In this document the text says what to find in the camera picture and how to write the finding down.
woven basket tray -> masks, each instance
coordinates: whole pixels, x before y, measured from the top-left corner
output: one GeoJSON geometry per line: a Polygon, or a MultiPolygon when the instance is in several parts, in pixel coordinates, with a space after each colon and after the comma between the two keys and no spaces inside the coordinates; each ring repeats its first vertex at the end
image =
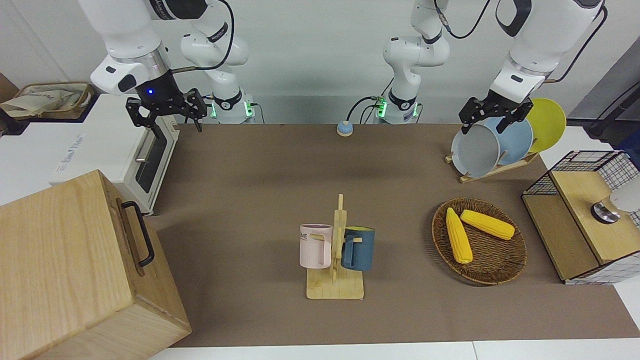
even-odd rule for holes
{"type": "Polygon", "coordinates": [[[527,247],[516,224],[502,210],[484,200],[458,197],[445,202],[436,211],[431,229],[440,256],[455,272],[471,281],[486,285],[502,284],[520,275],[527,263],[527,247]],[[463,222],[474,260],[469,264],[459,264],[449,243],[445,221],[447,208],[452,208],[458,215],[468,209],[495,217],[513,225],[516,233],[511,240],[502,240],[463,222]]]}

dish rack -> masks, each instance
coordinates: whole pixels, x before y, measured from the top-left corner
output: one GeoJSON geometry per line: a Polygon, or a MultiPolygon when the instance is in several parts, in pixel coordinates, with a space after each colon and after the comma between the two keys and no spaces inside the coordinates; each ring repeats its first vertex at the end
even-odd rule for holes
{"type": "MultiPolygon", "coordinates": [[[[500,154],[500,158],[498,159],[498,162],[500,162],[500,160],[506,155],[506,153],[507,153],[506,151],[503,151],[502,154],[500,154]]],[[[486,177],[493,176],[495,174],[500,174],[500,173],[503,173],[505,171],[513,170],[513,169],[519,168],[519,167],[523,167],[525,165],[530,164],[532,161],[534,161],[538,157],[539,154],[540,154],[539,152],[530,152],[529,154],[525,155],[524,158],[522,158],[521,160],[519,160],[519,161],[517,161],[517,162],[515,162],[513,164],[496,165],[493,168],[493,170],[489,171],[489,173],[487,173],[484,176],[469,177],[468,174],[463,174],[460,177],[460,182],[463,183],[463,184],[464,183],[469,183],[471,181],[484,179],[486,177]]],[[[446,163],[452,163],[453,162],[452,157],[453,157],[453,152],[451,152],[449,155],[445,156],[444,161],[446,163]]]]}

pink mug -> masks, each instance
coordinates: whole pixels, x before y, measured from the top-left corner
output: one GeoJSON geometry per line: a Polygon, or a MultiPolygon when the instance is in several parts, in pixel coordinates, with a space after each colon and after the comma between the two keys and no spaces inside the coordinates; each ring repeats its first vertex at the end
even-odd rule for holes
{"type": "Polygon", "coordinates": [[[308,269],[328,268],[331,265],[332,236],[331,225],[300,225],[300,266],[308,269]]]}

light blue plate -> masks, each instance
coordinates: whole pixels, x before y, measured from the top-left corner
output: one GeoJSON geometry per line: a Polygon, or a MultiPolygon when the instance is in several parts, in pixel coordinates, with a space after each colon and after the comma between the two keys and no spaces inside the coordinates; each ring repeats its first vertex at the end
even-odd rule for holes
{"type": "Polygon", "coordinates": [[[521,122],[514,122],[507,126],[502,134],[498,134],[495,128],[500,124],[501,120],[501,117],[490,117],[482,124],[488,127],[498,138],[500,153],[507,152],[498,161],[498,165],[509,165],[520,161],[529,152],[533,143],[533,129],[531,129],[529,121],[524,119],[521,122]]]}

brown tabletop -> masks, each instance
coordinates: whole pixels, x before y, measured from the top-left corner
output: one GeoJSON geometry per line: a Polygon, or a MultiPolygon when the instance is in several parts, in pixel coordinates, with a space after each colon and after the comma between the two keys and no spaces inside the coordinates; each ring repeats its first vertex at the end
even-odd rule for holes
{"type": "Polygon", "coordinates": [[[638,337],[612,286],[565,286],[520,194],[540,159],[460,184],[443,161],[450,125],[182,126],[148,221],[158,230],[193,327],[178,347],[638,337]],[[376,230],[363,300],[308,300],[298,229],[376,230]],[[439,258],[436,208],[477,197],[504,210],[529,259],[514,281],[474,286],[439,258]]]}

